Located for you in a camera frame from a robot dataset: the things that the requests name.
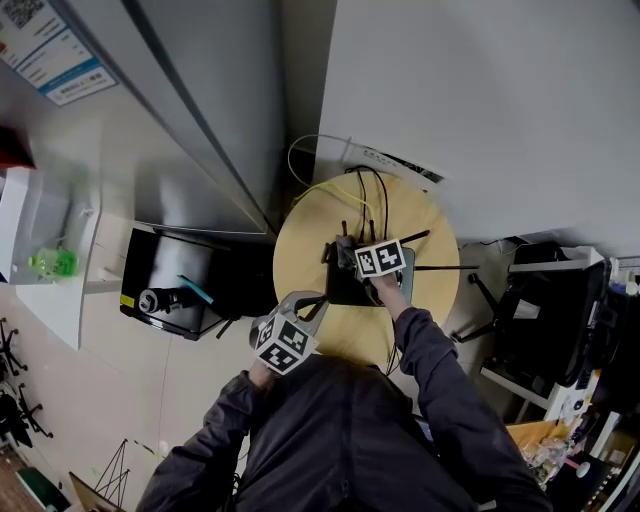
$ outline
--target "dark gray jacket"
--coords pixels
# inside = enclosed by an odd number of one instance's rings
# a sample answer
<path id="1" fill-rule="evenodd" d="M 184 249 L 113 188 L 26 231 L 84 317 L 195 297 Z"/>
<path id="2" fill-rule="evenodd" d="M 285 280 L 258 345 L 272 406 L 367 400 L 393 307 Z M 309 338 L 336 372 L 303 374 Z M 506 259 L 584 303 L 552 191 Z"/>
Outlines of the dark gray jacket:
<path id="1" fill-rule="evenodd" d="M 222 506 L 249 433 L 247 467 L 230 510 L 472 511 L 496 500 L 499 511 L 550 511 L 431 315 L 403 312 L 396 344 L 400 368 L 420 386 L 435 450 L 406 397 L 377 368 L 312 356 L 266 395 L 246 372 L 229 382 L 204 428 L 158 466 L 138 512 Z"/>

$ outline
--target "round wooden table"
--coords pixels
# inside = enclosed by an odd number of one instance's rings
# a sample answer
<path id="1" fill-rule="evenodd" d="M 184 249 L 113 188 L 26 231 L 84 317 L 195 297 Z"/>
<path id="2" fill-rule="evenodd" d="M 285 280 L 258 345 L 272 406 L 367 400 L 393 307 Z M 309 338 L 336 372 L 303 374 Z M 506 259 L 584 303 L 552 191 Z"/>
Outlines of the round wooden table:
<path id="1" fill-rule="evenodd" d="M 382 240 L 385 201 L 380 182 L 372 172 L 362 171 L 367 203 L 372 207 L 377 240 Z M 416 265 L 459 265 L 456 239 L 447 219 L 422 190 L 400 178 L 380 173 L 389 196 L 387 238 L 403 238 L 425 229 L 427 238 L 409 242 Z M 349 194 L 362 199 L 357 173 L 333 178 Z M 365 241 L 369 242 L 369 212 Z M 325 243 L 342 234 L 341 222 L 356 240 L 362 228 L 362 204 L 332 186 L 309 192 L 287 217 L 276 243 L 273 279 L 278 300 L 301 290 L 325 292 L 327 265 L 321 263 Z M 412 303 L 431 311 L 440 325 L 446 320 L 458 290 L 459 270 L 416 272 Z M 391 317 L 382 307 L 330 304 L 316 333 L 323 354 L 339 355 L 364 364 L 385 365 L 393 347 Z"/>

